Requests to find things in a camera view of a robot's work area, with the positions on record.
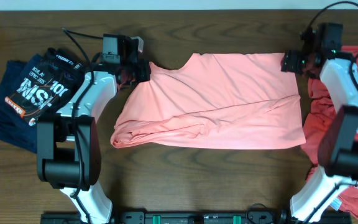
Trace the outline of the red printed t-shirt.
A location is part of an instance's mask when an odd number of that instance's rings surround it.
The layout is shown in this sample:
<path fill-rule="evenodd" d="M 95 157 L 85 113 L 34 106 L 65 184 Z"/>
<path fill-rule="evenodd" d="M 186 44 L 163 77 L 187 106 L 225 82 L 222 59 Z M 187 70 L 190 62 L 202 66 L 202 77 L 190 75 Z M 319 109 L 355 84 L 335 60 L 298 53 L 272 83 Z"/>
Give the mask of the red printed t-shirt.
<path fill-rule="evenodd" d="M 313 168 L 307 176 L 307 179 L 310 179 L 318 165 L 318 146 L 335 118 L 336 112 L 328 90 L 320 80 L 308 80 L 308 94 L 312 99 L 311 112 L 307 115 L 303 126 L 306 142 L 301 148 L 313 163 Z M 355 187 L 343 191 L 333 205 L 336 210 L 349 212 L 358 219 L 358 183 Z"/>

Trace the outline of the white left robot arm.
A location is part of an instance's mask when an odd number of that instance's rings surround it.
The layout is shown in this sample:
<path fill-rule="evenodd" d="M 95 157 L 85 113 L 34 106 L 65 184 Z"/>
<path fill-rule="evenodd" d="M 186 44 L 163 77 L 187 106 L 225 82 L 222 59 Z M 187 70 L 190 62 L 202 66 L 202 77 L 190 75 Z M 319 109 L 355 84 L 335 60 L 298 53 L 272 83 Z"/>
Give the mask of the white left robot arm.
<path fill-rule="evenodd" d="M 76 215 L 42 215 L 42 223 L 114 223 L 113 203 L 99 183 L 101 151 L 96 124 L 115 97 L 122 75 L 130 83 L 150 80 L 149 61 L 93 62 L 73 98 L 37 122 L 37 174 L 65 194 Z"/>

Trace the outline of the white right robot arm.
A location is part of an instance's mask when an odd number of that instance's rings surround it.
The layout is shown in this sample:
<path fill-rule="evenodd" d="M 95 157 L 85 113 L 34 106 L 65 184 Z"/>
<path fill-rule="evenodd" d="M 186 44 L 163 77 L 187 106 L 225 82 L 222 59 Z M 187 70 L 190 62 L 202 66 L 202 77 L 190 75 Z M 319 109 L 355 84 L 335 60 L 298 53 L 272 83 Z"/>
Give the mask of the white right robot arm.
<path fill-rule="evenodd" d="M 311 62 L 328 89 L 336 117 L 318 146 L 318 165 L 305 186 L 290 200 L 295 223 L 316 223 L 343 191 L 358 181 L 358 66 L 352 54 L 339 50 L 305 53 L 288 50 L 283 72 L 302 73 Z"/>

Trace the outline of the light pink t-shirt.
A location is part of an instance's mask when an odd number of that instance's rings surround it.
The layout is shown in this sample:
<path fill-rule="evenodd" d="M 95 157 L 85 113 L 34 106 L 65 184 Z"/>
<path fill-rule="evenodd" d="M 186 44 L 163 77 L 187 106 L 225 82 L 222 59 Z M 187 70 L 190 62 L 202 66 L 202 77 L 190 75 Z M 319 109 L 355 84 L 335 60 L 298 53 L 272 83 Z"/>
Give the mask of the light pink t-shirt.
<path fill-rule="evenodd" d="M 151 65 L 119 115 L 116 148 L 153 142 L 206 149 L 287 149 L 305 142 L 300 95 L 281 53 L 193 54 L 177 70 Z"/>

